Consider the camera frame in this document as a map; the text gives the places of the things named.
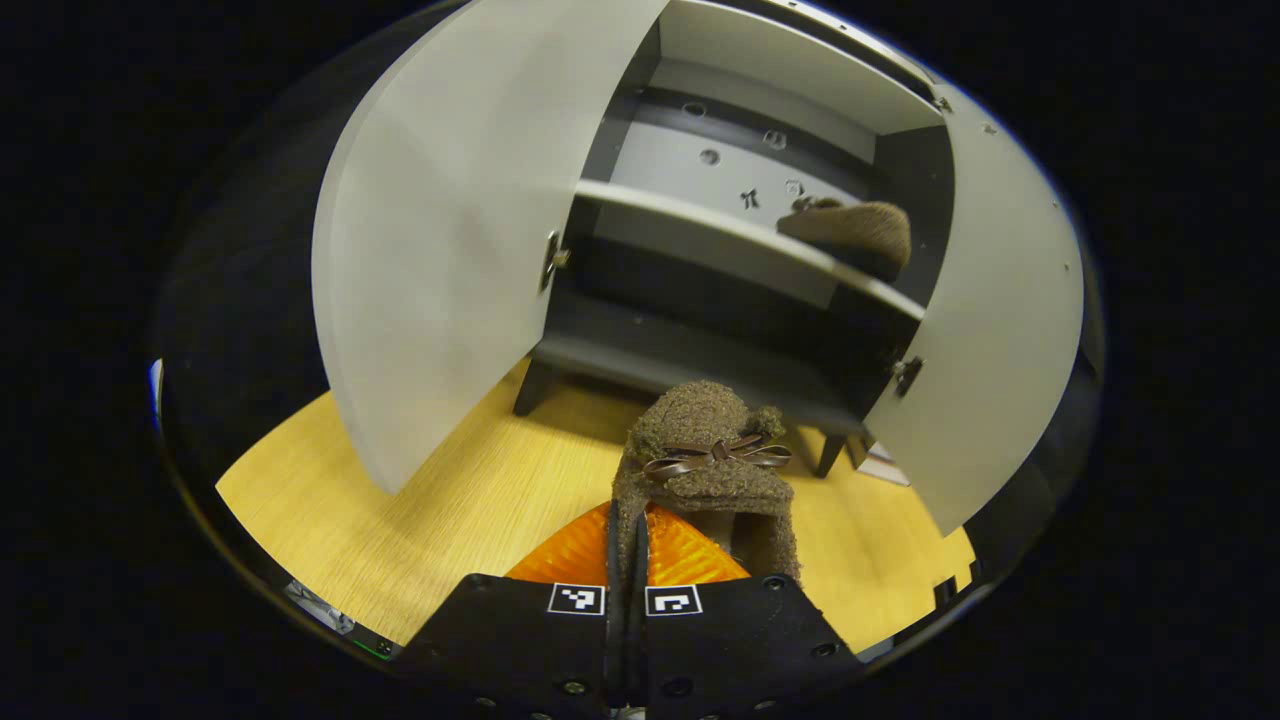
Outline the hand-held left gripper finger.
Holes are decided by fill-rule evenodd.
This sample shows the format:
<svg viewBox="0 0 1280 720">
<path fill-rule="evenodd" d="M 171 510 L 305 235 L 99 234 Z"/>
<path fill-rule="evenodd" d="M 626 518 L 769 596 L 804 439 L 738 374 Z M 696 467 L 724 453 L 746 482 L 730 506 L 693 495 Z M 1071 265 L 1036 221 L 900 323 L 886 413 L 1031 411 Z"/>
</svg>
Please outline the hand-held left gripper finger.
<svg viewBox="0 0 1280 720">
<path fill-rule="evenodd" d="M 611 506 L 554 532 L 504 575 L 463 577 L 399 655 L 447 716 L 605 716 L 623 623 Z"/>
<path fill-rule="evenodd" d="M 867 665 L 786 574 L 653 585 L 650 532 L 635 530 L 623 638 L 630 700 L 649 716 L 803 716 Z"/>
</svg>

